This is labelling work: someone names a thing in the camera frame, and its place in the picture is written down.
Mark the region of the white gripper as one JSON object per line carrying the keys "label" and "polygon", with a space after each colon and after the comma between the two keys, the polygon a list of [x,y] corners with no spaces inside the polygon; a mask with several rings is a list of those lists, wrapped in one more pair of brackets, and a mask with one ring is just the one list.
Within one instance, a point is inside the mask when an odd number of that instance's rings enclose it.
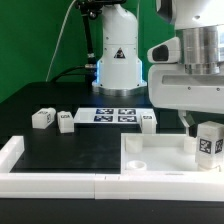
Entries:
{"label": "white gripper", "polygon": [[182,65],[157,64],[149,69],[148,89],[154,107],[179,110],[190,137],[195,121],[189,111],[224,114],[224,74],[189,75]]}

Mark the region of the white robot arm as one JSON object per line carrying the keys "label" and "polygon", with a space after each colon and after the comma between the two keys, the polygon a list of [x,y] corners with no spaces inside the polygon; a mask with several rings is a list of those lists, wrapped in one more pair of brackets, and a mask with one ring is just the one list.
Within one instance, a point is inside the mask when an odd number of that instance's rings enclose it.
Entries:
{"label": "white robot arm", "polygon": [[138,20],[121,4],[103,4],[103,55],[92,87],[127,96],[146,87],[157,108],[224,114],[224,0],[155,0],[156,13],[175,36],[147,52],[142,79]]}

